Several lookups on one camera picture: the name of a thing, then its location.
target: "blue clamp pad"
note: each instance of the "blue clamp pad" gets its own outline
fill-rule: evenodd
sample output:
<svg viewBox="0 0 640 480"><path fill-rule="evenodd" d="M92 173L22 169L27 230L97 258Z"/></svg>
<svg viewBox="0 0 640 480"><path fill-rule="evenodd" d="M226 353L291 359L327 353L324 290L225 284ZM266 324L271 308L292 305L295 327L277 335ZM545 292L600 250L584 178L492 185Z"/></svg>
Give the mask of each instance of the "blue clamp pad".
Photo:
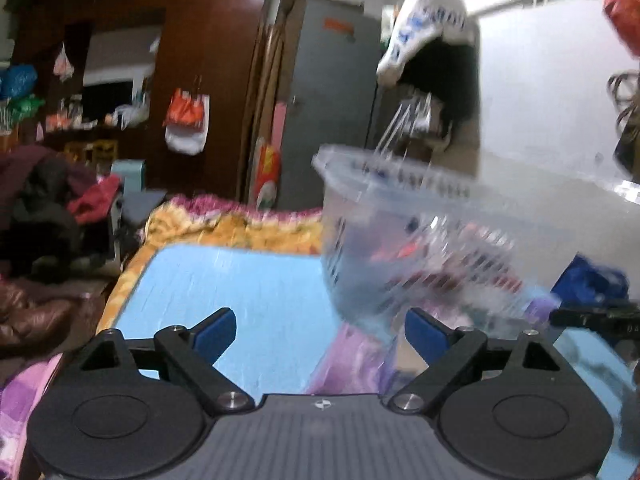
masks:
<svg viewBox="0 0 640 480"><path fill-rule="evenodd" d="M412 308L404 319L404 335L428 365L434 364L457 341L455 330Z"/></svg>
<svg viewBox="0 0 640 480"><path fill-rule="evenodd" d="M189 330L192 348L214 364L236 339L236 314L221 308Z"/></svg>

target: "pink plastic bag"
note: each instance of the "pink plastic bag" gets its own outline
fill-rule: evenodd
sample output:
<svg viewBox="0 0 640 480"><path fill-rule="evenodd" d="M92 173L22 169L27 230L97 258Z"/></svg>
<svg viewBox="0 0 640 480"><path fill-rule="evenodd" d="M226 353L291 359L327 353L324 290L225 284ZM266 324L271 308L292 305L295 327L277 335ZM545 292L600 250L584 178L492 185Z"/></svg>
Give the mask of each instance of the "pink plastic bag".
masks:
<svg viewBox="0 0 640 480"><path fill-rule="evenodd" d="M396 343L389 348L344 323L311 375L306 394L384 394L392 383Z"/></svg>

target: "red plastic bag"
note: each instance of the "red plastic bag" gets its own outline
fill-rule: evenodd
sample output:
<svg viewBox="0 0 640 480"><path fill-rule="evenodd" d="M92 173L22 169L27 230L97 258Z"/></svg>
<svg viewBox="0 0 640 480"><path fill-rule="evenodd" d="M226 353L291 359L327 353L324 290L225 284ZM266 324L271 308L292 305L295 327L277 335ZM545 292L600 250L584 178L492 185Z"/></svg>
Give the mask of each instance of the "red plastic bag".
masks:
<svg viewBox="0 0 640 480"><path fill-rule="evenodd" d="M640 0L604 0L604 12L631 53L640 57Z"/></svg>
<svg viewBox="0 0 640 480"><path fill-rule="evenodd" d="M204 120L204 102L200 96L192 97L188 92L176 89L171 98L163 126L178 124L200 131Z"/></svg>

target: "round pad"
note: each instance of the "round pad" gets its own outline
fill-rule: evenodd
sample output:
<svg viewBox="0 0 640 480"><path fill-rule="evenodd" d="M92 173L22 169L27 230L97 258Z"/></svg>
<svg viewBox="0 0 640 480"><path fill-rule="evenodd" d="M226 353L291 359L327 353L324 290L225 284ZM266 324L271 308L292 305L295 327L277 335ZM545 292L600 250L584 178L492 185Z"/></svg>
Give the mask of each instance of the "round pad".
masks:
<svg viewBox="0 0 640 480"><path fill-rule="evenodd" d="M580 478L599 468L612 423L587 386L503 379L461 388L440 411L440 432L464 460L514 480Z"/></svg>
<svg viewBox="0 0 640 480"><path fill-rule="evenodd" d="M29 421L39 460L62 476L115 480L146 476L187 453L203 430L200 405L174 384L141 379L57 384Z"/></svg>
<svg viewBox="0 0 640 480"><path fill-rule="evenodd" d="M560 433L569 415L554 400L534 395L513 396L494 407L498 426L513 436L546 438Z"/></svg>

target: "blue plastic bag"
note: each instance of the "blue plastic bag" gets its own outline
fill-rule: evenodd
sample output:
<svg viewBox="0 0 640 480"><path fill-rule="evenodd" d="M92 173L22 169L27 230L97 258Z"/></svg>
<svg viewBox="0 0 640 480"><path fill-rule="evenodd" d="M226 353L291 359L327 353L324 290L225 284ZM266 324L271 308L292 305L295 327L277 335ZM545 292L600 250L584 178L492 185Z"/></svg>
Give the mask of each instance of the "blue plastic bag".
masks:
<svg viewBox="0 0 640 480"><path fill-rule="evenodd" d="M575 304L628 300L629 282L620 270L594 266L587 258L576 254L551 292L562 301Z"/></svg>
<svg viewBox="0 0 640 480"><path fill-rule="evenodd" d="M31 94L38 73L32 65L17 65L9 67L2 80L0 99L17 99Z"/></svg>

